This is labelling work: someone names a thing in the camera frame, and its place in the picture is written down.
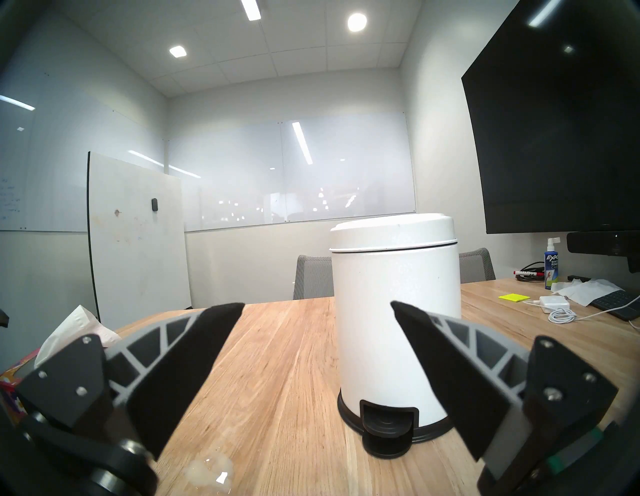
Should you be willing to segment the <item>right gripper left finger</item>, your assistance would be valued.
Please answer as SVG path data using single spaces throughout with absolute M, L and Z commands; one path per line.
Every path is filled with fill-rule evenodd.
M 18 428 L 51 444 L 132 441 L 158 459 L 244 307 L 229 303 L 164 319 L 110 347 L 95 333 L 79 335 L 18 384 L 28 413 Z

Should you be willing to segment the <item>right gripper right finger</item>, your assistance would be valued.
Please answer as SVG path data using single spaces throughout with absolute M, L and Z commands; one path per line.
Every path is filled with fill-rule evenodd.
M 596 432 L 618 387 L 548 335 L 530 349 L 481 324 L 390 303 L 430 387 L 467 450 L 479 480 L 555 476 L 599 443 Z

